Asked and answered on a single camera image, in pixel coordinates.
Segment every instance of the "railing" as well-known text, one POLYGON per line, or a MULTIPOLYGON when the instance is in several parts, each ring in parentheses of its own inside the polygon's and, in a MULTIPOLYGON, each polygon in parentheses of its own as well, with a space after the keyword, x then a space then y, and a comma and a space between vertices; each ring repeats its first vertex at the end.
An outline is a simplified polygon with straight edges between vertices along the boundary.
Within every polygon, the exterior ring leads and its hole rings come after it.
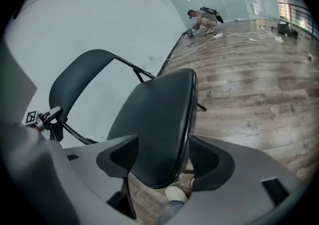
POLYGON ((284 2, 279 2, 278 6, 281 20, 290 22, 319 39, 319 28, 307 8, 284 2))

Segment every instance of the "person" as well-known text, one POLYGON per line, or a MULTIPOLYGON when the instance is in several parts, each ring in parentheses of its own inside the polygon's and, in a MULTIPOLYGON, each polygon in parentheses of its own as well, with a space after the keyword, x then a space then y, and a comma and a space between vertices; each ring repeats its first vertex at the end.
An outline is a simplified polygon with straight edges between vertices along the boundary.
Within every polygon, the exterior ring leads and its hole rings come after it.
POLYGON ((197 18, 194 29, 199 29, 200 25, 206 27, 204 36, 206 36, 208 33, 215 33, 213 27, 217 25, 217 19, 214 15, 203 10, 194 11, 192 9, 190 9, 187 14, 189 15, 189 17, 197 18))
POLYGON ((183 208, 187 202, 187 197, 190 197, 193 182, 194 178, 186 183, 179 180, 165 189, 165 195, 169 203, 168 206, 164 208, 161 215, 156 219, 155 225, 165 224, 183 208))

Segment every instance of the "wooden floor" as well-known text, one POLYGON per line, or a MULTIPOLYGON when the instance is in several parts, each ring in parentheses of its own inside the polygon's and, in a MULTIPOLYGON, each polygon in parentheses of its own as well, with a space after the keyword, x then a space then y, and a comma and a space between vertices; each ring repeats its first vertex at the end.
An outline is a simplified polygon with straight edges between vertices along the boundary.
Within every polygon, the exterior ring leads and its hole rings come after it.
MULTIPOLYGON (((265 33, 254 21, 216 30, 265 33)), ((191 46, 183 37, 172 59, 197 50, 169 61, 164 74, 196 72, 198 101, 208 110, 198 109, 195 134, 262 150, 309 181, 319 165, 319 43, 304 36, 283 36, 283 43, 251 37, 257 41, 230 36, 206 43, 212 35, 200 32, 191 46)), ((134 176, 129 181, 138 221, 151 224, 167 205, 164 190, 148 189, 134 176)))

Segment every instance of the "white wall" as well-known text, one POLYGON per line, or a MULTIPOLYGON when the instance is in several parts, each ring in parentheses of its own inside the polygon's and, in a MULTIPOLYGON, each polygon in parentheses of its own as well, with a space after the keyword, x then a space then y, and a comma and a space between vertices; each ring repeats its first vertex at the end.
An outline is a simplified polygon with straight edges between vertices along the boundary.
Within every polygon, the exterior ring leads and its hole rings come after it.
MULTIPOLYGON (((157 74, 182 31, 162 0, 27 0, 5 33, 17 62, 38 88, 28 110, 49 109, 48 95, 58 75, 80 54, 105 49, 157 74)), ((84 90, 68 124, 84 137, 106 140, 122 104, 138 84, 118 61, 84 90)), ((62 146, 81 145, 64 132, 62 146)))

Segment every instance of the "shoe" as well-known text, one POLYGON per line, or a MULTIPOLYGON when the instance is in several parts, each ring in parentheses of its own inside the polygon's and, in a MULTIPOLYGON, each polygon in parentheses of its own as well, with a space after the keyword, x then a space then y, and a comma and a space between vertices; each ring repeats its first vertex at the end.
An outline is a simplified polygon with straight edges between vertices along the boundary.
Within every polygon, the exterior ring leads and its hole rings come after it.
POLYGON ((194 182, 194 178, 192 180, 189 180, 189 177, 183 176, 180 180, 177 182, 171 184, 165 189, 166 197, 169 201, 182 201, 186 202, 187 198, 191 195, 191 187, 194 182))

